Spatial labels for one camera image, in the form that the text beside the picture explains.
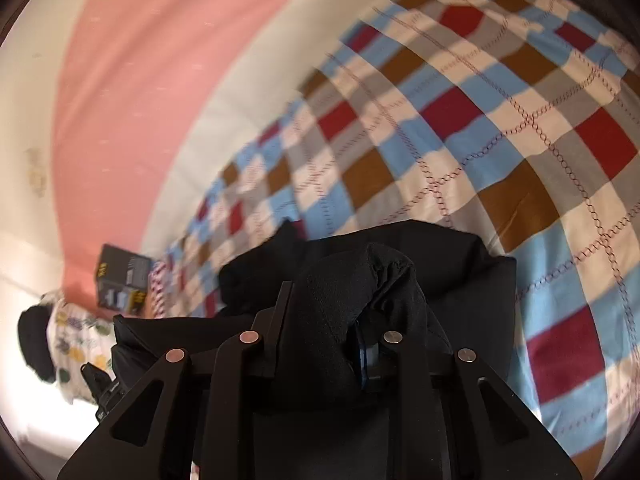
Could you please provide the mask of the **black large jacket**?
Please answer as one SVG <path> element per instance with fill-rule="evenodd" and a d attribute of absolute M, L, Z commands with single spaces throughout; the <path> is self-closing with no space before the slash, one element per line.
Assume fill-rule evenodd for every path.
<path fill-rule="evenodd" d="M 131 388 L 172 348 L 220 346 L 293 286 L 276 366 L 257 391 L 256 465 L 263 479 L 379 479 L 387 417 L 366 375 L 367 351 L 389 330 L 424 349 L 470 348 L 510 368 L 516 262 L 476 235 L 408 220 L 305 240 L 291 222 L 219 272 L 213 318 L 118 318 L 112 360 Z"/>

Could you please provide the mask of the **floral patterned cloth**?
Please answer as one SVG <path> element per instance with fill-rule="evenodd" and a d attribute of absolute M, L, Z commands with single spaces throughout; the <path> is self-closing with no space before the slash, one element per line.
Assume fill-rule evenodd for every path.
<path fill-rule="evenodd" d="M 69 404 L 75 400 L 95 404 L 80 369 L 91 363 L 111 378 L 115 377 L 111 355 L 111 348 L 116 344 L 113 323 L 67 302 L 60 290 L 47 292 L 41 303 L 51 308 L 47 340 L 55 383 L 63 398 Z"/>

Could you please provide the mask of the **red white striped cloth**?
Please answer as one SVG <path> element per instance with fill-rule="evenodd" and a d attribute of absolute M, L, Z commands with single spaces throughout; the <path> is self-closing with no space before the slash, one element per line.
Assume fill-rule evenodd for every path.
<path fill-rule="evenodd" d="M 158 259 L 152 264 L 149 274 L 149 292 L 146 300 L 146 316 L 148 318 L 167 318 L 171 309 L 169 291 L 170 272 L 165 259 Z"/>

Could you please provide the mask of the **black round object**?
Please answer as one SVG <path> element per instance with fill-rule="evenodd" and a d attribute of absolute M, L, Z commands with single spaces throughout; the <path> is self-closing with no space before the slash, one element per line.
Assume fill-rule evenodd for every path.
<path fill-rule="evenodd" d="M 51 307 L 37 304 L 23 311 L 17 322 L 18 342 L 27 364 L 43 382 L 55 382 L 55 366 L 49 349 L 47 329 Z"/>

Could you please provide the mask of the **black product box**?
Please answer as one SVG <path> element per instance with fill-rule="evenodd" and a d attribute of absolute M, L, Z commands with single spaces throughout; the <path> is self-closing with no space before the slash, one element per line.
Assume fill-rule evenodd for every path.
<path fill-rule="evenodd" d="M 139 314 L 149 292 L 151 258 L 111 244 L 101 248 L 96 265 L 96 299 L 101 308 Z"/>

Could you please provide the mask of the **pink curtain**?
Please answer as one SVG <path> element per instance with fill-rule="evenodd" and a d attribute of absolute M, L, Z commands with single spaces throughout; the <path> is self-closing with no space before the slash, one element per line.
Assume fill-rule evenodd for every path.
<path fill-rule="evenodd" d="M 96 301 L 100 248 L 138 249 L 186 134 L 288 0 L 78 0 L 58 75 L 52 170 L 64 271 Z"/>

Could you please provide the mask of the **checkered bed sheet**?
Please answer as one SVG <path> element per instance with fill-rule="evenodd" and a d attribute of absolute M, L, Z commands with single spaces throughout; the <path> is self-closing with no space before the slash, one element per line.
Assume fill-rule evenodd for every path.
<path fill-rule="evenodd" d="M 639 416 L 639 52 L 570 0 L 364 0 L 271 24 L 205 104 L 155 220 L 171 316 L 285 220 L 416 219 L 518 262 L 510 384 L 596 478 Z"/>

